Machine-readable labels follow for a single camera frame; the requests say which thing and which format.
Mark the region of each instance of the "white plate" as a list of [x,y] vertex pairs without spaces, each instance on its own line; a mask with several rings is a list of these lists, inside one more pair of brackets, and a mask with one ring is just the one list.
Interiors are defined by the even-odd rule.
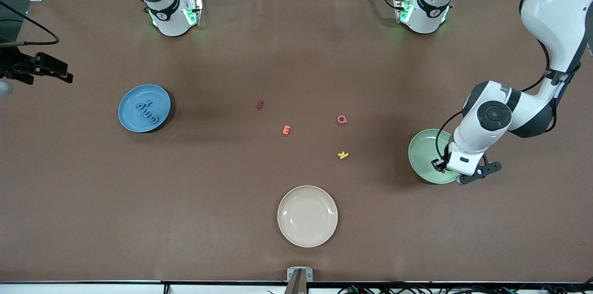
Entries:
[[321,188],[296,187],[278,206],[278,226],[290,243],[303,248],[317,247],[332,237],[337,226],[337,207]]

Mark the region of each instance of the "brown tabletop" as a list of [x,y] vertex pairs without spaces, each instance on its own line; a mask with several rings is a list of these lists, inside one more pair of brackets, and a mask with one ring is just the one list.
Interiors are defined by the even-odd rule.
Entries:
[[[591,57],[553,132],[488,151],[497,174],[432,186],[407,158],[477,83],[540,77],[518,2],[455,0],[437,33],[417,35],[382,0],[206,0],[202,26],[179,38],[137,0],[33,3],[61,42],[23,52],[68,62],[74,83],[13,82],[0,100],[0,280],[271,280],[305,265],[320,281],[584,281]],[[48,36],[27,23],[20,38]],[[175,114],[135,134],[117,106],[144,83],[168,89]],[[304,184],[339,210],[317,248],[276,224]]]

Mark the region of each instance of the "green plate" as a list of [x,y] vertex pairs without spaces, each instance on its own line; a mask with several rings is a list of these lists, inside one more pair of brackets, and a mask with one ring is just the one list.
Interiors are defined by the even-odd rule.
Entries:
[[[408,158],[411,167],[414,168],[418,176],[434,184],[447,184],[455,181],[459,173],[455,171],[438,172],[432,167],[430,161],[439,157],[435,145],[438,131],[437,129],[428,129],[415,135],[410,141]],[[441,131],[439,134],[439,149],[445,149],[450,137],[451,134]]]

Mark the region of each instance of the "blue plate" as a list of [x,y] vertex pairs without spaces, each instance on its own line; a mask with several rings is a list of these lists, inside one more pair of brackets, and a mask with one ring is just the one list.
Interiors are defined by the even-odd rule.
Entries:
[[132,132],[148,132],[161,125],[171,111],[171,98],[157,85],[142,85],[127,92],[119,103],[117,117]]

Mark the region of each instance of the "green led light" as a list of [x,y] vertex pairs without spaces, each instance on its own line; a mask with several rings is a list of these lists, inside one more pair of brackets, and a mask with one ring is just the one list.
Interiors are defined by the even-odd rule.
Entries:
[[449,6],[447,6],[447,8],[445,9],[445,12],[443,12],[443,17],[441,19],[441,23],[445,22],[445,18],[447,17],[448,11],[449,11]]
[[414,7],[411,3],[409,3],[404,11],[402,11],[402,17],[400,20],[402,22],[407,22],[410,19],[411,12],[414,11]]
[[189,23],[189,25],[196,24],[196,17],[193,11],[187,11],[186,9],[184,9],[183,12],[185,13],[187,23]]
[[152,19],[152,24],[154,26],[157,26],[157,22],[154,20],[154,15],[152,14],[152,12],[150,11],[150,9],[148,10],[148,15],[150,15],[150,18]]

